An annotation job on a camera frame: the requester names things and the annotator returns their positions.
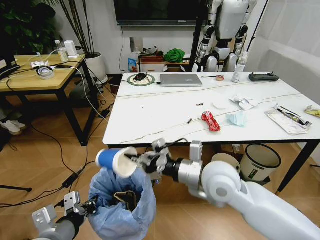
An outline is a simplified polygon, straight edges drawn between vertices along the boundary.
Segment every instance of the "tripod leg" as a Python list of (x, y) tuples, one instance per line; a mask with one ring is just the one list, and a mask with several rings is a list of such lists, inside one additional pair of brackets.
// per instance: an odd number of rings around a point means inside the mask
[(0, 189), (12, 189), (12, 190), (21, 190), (27, 191), (28, 193), (32, 191), (31, 187), (17, 187), (17, 186), (7, 186), (7, 185), (0, 185)]

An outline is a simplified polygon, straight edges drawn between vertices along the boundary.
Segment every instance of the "white curtain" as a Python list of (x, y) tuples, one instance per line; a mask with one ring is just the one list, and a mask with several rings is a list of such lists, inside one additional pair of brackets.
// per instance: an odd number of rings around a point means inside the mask
[(320, 0), (270, 0), (248, 72), (274, 72), (320, 104)]

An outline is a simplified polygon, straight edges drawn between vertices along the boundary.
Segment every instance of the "silver laptop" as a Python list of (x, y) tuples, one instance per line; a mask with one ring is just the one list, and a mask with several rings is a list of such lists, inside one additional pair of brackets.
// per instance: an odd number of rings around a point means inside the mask
[(160, 74), (162, 87), (202, 87), (196, 74)]

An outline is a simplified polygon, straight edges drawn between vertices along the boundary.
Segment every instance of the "wooden table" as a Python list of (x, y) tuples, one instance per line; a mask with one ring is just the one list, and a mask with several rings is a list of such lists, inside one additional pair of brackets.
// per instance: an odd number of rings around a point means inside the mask
[[(160, 82), (160, 74), (181, 73), (149, 74), (154, 76), (155, 82)], [(189, 143), (199, 140), (203, 144), (307, 143), (282, 181), (278, 189), (281, 192), (320, 142), (320, 118), (304, 113), (309, 105), (315, 108), (320, 106), (282, 80), (251, 82), (249, 72), (244, 72), (240, 82), (233, 83), (233, 72), (197, 74), (203, 83), (202, 87), (161, 87), (159, 84), (133, 86), (125, 82), (130, 73), (124, 74), (103, 143), (109, 148), (150, 147), (153, 141), (160, 138), (168, 143), (180, 138), (186, 138)], [(224, 75), (225, 80), (201, 78), (217, 74)], [(235, 94), (249, 96), (260, 102), (257, 107), (247, 111), (245, 127), (233, 125), (226, 119), (226, 114), (241, 111), (237, 103), (229, 100)], [(227, 103), (226, 109), (214, 107), (212, 102), (219, 99)], [(265, 112), (276, 103), (313, 123), (308, 134), (289, 135), (268, 118)], [(221, 131), (208, 130), (207, 123), (201, 120), (204, 111), (212, 112)]]
[[(26, 70), (31, 68), (31, 64), (28, 62), (28, 60), (31, 57), (32, 56), (30, 55), (15, 56), (17, 60), (16, 61), (17, 64), (22, 66), (21, 68), (19, 68), (19, 70)], [(45, 59), (47, 57), (48, 55), (43, 55), (42, 59)], [(51, 55), (47, 60), (49, 61), (49, 65), (56, 65), (56, 64), (62, 63), (59, 55)], [(40, 61), (40, 59), (35, 57), (30, 61), (31, 62)], [(73, 59), (70, 59), (69, 61), (74, 61), (74, 62), (68, 62), (65, 65), (73, 66), (77, 69), (79, 68), (83, 69), (85, 78), (87, 80), (87, 84), (90, 88), (91, 103), (95, 108), (97, 108), (98, 107), (97, 88), (93, 85), (87, 64), (81, 57), (73, 58)], [(64, 91), (67, 85), (70, 83), (71, 79), (74, 77), (74, 75), (78, 73), (79, 72), (74, 68), (55, 69), (54, 77), (47, 80), (41, 79), (37, 75), (35, 70), (14, 74), (14, 75), (11, 75), (12, 78), (8, 82), (11, 89), (7, 87), (7, 84), (6, 84), (7, 78), (0, 81), (0, 96), (18, 96), (22, 101), (22, 103), (24, 104), (24, 106), (30, 109), (33, 103), (28, 101), (26, 97), (27, 95), (55, 94), (80, 144), (82, 146), (86, 146), (88, 135), (92, 127), (92, 123), (95, 118), (96, 112), (94, 109), (91, 110), (88, 120), (85, 124), (84, 130), (82, 131), (80, 124), (73, 111), (72, 104), (70, 100), (67, 98), (66, 93)]]

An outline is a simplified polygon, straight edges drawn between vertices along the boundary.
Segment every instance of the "tv screen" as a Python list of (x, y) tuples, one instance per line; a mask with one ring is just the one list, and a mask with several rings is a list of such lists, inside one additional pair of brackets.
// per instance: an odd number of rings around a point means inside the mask
[(194, 26), (200, 0), (114, 0), (114, 6), (118, 25)]

